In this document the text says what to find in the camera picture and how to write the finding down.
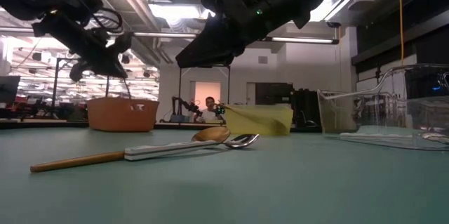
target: wooden handle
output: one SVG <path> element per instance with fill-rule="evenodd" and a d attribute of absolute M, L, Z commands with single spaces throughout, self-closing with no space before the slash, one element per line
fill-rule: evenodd
<path fill-rule="evenodd" d="M 125 152 L 110 152 L 104 154 L 94 154 L 87 157 L 78 157 L 73 159 L 60 160 L 49 162 L 46 164 L 37 164 L 29 168 L 31 172 L 52 171 L 56 169 L 65 169 L 76 166 L 83 166 L 89 164 L 99 164 L 104 162 L 113 162 L 125 159 Z"/>

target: white handle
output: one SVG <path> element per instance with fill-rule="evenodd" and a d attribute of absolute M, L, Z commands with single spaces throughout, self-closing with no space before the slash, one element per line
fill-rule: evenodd
<path fill-rule="evenodd" d="M 195 150 L 202 150 L 207 147 L 216 146 L 220 143 L 214 140 L 205 142 L 171 143 L 164 146 L 139 146 L 125 149 L 125 159 L 130 161 L 162 157 L 169 154 L 186 153 Z"/>

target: man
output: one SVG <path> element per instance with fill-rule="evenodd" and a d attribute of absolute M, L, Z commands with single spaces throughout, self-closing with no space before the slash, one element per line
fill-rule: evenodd
<path fill-rule="evenodd" d="M 195 115 L 194 117 L 194 121 L 195 122 L 206 122 L 208 120 L 215 120 L 215 119 L 223 119 L 220 115 L 216 115 L 215 114 L 215 99 L 212 97 L 207 97 L 206 98 L 206 106 L 208 107 L 207 109 L 202 110 L 203 112 L 203 116 L 198 117 L 197 115 Z"/>

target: transparent container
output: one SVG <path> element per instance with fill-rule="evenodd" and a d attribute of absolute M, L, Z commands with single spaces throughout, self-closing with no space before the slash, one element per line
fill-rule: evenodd
<path fill-rule="evenodd" d="M 326 137 L 414 150 L 449 150 L 449 65 L 390 69 L 370 90 L 318 90 Z"/>

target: table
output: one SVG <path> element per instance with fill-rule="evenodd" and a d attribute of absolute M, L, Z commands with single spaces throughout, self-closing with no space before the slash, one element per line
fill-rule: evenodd
<path fill-rule="evenodd" d="M 262 137 L 248 150 L 28 170 L 193 134 L 1 130 L 0 223 L 447 223 L 447 153 L 320 134 Z"/>

